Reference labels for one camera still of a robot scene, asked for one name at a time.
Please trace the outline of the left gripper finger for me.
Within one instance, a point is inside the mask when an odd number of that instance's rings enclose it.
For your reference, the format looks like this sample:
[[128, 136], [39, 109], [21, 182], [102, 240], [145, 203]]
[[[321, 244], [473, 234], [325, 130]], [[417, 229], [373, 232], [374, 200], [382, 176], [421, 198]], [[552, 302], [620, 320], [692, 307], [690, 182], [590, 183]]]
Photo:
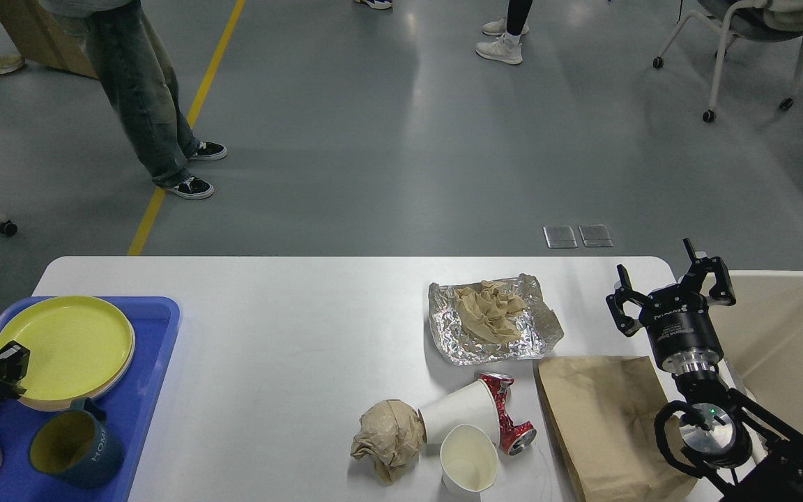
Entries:
[[20, 398], [26, 390], [20, 382], [29, 368], [31, 350], [17, 341], [8, 341], [0, 349], [0, 400]]

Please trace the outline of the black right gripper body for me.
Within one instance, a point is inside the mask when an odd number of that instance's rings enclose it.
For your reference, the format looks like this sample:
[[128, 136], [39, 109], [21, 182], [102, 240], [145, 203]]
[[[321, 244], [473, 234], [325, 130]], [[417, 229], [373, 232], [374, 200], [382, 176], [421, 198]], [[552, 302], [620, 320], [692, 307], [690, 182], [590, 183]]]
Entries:
[[708, 302], [698, 292], [682, 292], [670, 285], [650, 293], [645, 305], [645, 328], [657, 368], [679, 374], [675, 356], [698, 352], [700, 359], [716, 365], [723, 357], [716, 331], [708, 314]]

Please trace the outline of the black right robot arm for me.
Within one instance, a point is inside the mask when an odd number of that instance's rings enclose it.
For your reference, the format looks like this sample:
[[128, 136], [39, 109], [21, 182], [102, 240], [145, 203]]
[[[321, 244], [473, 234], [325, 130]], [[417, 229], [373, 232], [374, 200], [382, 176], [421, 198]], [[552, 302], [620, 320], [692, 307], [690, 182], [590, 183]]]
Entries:
[[710, 480], [724, 501], [803, 501], [803, 434], [718, 369], [726, 353], [710, 308], [736, 302], [728, 268], [697, 255], [689, 239], [683, 245], [691, 265], [679, 282], [643, 294], [618, 266], [618, 286], [606, 297], [622, 334], [647, 331], [655, 365], [682, 395], [656, 414], [657, 448], [676, 470]]

